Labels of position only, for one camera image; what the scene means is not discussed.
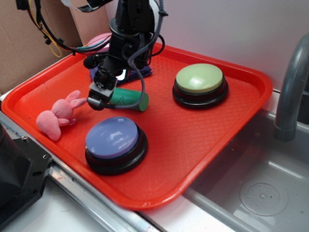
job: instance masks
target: blue button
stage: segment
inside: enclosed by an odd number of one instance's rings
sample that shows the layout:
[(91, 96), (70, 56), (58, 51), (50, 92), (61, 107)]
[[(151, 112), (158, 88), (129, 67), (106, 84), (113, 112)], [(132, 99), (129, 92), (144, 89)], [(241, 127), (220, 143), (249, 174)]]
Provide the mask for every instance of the blue button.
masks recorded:
[(136, 144), (136, 124), (126, 117), (112, 117), (96, 124), (86, 137), (86, 149), (98, 159), (114, 159), (126, 154)]

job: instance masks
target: cardboard box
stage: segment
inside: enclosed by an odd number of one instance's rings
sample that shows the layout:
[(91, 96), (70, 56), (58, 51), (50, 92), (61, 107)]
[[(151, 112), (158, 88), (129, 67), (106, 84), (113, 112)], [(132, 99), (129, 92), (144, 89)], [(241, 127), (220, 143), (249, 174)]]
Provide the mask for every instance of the cardboard box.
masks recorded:
[[(81, 46), (82, 40), (86, 43), (89, 37), (109, 31), (103, 7), (99, 12), (81, 15), (60, 0), (45, 0), (41, 4), (50, 29), (69, 46)], [(102, 24), (94, 26), (101, 18), (104, 19)], [(59, 60), (45, 44), (43, 34), (32, 23), (27, 11), (18, 10), (14, 0), (0, 1), (0, 38), (0, 95)], [(69, 54), (62, 52), (62, 57)]]

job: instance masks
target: white wall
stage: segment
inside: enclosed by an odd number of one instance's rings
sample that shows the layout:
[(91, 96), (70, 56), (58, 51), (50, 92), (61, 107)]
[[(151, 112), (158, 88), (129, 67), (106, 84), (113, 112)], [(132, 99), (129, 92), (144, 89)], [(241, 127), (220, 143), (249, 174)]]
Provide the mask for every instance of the white wall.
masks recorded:
[[(109, 19), (117, 3), (106, 5)], [(262, 71), (276, 89), (309, 33), (308, 0), (165, 0), (164, 6), (167, 45)]]

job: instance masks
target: tray rim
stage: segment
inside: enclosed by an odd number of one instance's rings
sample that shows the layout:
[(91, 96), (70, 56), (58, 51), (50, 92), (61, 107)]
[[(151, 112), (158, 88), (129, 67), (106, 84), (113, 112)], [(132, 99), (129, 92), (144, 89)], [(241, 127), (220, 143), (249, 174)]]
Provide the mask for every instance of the tray rim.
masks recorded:
[[(248, 122), (249, 120), (260, 110), (260, 108), (263, 106), (263, 104), (270, 98), (272, 94), (272, 83), (270, 79), (262, 72), (250, 69), (244, 66), (240, 66), (237, 64), (233, 64), (230, 62), (218, 60), (215, 58), (210, 58), (208, 56), (204, 56), (201, 54), (188, 52), (182, 49), (174, 48), (171, 46), (166, 46), (165, 50), (163, 51), (160, 56), (171, 58), (174, 60), (181, 61), (184, 58), (185, 63), (196, 63), (197, 60), (200, 60), (202, 62), (208, 62), (216, 64), (217, 66), (224, 66), (232, 68), (233, 70), (239, 70), (241, 72), (246, 72), (250, 75), (254, 75), (258, 77), (258, 80), (251, 80), (255, 82), (257, 85), (259, 85), (259, 88), (255, 87), (254, 84), (246, 81), (247, 83), (252, 84), (256, 89), (258, 89), (260, 93), (260, 98), (251, 106), (251, 109), (248, 110), (247, 113), (244, 114), (244, 116), (239, 120), (237, 123), (235, 123), (232, 128), (218, 141), (213, 148), (210, 149), (208, 153), (216, 153), (218, 154), (230, 141), (230, 138), (233, 138)], [(9, 101), (18, 102), (18, 100), (25, 94), (29, 93), (30, 91), (34, 90), (36, 87), (39, 86), (39, 84), (44, 83), (45, 81), (52, 78), (52, 76), (48, 75), (49, 70), (55, 69), (58, 72), (61, 72), (63, 69), (62, 67), (65, 67), (69, 64), (74, 64), (80, 60), (82, 60), (85, 56), (76, 54), (68, 55), (67, 57), (63, 58), (62, 60), (58, 61), (54, 65), (50, 66), (49, 68), (43, 70), (42, 72), (38, 73), (37, 75), (33, 76), (31, 79), (25, 81), (21, 85), (17, 86), (15, 89), (13, 89), (8, 96), (4, 99), (1, 110), (10, 117), (15, 123), (17, 123), (19, 126), (21, 126), (25, 131), (27, 131), (29, 134), (33, 135), (38, 134), (36, 130), (30, 125), (27, 124), (21, 117), (19, 117), (14, 112), (14, 105), (10, 105)], [(36, 139), (40, 142), (42, 139), (46, 140), (46, 138), (43, 135), (38, 134), (36, 136)], [(46, 149), (49, 149), (51, 152), (55, 152), (55, 149), (50, 149), (49, 147), (46, 147)], [(131, 210), (145, 210), (145, 209), (152, 209), (161, 205), (164, 205), (171, 200), (177, 198), (180, 196), (185, 189), (193, 182), (193, 180), (206, 168), (206, 166), (216, 157), (216, 155), (212, 156), (211, 159), (207, 156), (207, 154), (203, 157), (203, 159), (192, 168), (192, 170), (188, 173), (188, 175), (185, 176), (184, 179), (182, 179), (177, 186), (179, 188), (173, 188), (173, 190), (167, 192), (164, 196), (158, 197), (158, 198), (152, 198), (149, 201), (138, 201), (130, 199), (128, 196), (124, 195), (123, 193), (119, 192), (117, 189), (113, 189), (114, 186), (110, 186), (107, 183), (104, 183), (108, 188), (103, 193), (109, 198), (111, 198), (112, 201), (115, 203), (121, 205), (122, 207), (131, 209)]]

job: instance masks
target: green cylinder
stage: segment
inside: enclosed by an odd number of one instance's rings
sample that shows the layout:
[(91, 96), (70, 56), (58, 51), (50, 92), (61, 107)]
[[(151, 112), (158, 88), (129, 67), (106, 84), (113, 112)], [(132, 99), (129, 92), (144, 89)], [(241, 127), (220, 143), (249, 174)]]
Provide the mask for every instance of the green cylinder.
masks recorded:
[[(131, 105), (136, 103), (140, 99), (140, 95), (140, 91), (134, 91), (124, 88), (115, 88), (109, 103), (113, 105)], [(147, 109), (148, 103), (149, 96), (147, 93), (145, 93), (141, 103), (131, 109), (143, 112)]]

